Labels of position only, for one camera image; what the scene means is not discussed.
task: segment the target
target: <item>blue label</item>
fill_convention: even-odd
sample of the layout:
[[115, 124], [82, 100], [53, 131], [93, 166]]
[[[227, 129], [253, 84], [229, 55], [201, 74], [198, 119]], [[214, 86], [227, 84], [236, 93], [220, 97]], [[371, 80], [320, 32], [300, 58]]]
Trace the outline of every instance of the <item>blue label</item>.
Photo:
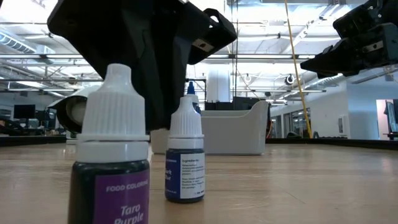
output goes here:
[[181, 156], [178, 153], [166, 152], [165, 196], [180, 198]]

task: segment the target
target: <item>dark blue bottle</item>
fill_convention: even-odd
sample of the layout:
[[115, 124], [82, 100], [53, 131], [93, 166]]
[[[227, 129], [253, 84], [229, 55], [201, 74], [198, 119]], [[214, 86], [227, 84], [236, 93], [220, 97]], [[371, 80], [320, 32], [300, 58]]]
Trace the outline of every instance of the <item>dark blue bottle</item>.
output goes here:
[[165, 196], [175, 203], [199, 202], [205, 196], [205, 152], [200, 114], [184, 96], [172, 115], [165, 163]]

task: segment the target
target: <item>white column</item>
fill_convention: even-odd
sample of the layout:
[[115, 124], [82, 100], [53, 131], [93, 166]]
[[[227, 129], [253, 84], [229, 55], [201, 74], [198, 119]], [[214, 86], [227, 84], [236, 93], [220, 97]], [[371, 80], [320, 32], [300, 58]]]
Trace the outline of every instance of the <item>white column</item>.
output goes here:
[[209, 65], [207, 76], [207, 102], [230, 102], [229, 65]]

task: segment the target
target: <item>computer monitor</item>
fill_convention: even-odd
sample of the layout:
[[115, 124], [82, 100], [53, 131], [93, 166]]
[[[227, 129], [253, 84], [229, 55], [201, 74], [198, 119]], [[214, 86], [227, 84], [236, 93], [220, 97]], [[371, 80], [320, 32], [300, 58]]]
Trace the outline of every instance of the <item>computer monitor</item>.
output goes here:
[[15, 119], [35, 118], [36, 105], [14, 105]]

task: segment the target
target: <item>white bottle cap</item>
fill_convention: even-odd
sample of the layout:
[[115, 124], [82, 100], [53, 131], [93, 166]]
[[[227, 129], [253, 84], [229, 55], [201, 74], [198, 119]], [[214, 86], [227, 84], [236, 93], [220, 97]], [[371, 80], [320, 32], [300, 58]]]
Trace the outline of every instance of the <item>white bottle cap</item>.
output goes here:
[[203, 148], [203, 137], [201, 116], [193, 109], [192, 99], [189, 96], [181, 97], [180, 107], [172, 114], [169, 148]]
[[103, 85], [88, 95], [76, 160], [125, 162], [147, 158], [145, 101], [131, 83], [131, 69], [110, 64]]
[[192, 100], [192, 103], [199, 104], [199, 97], [196, 96], [195, 94], [186, 94], [185, 96], [190, 97]]

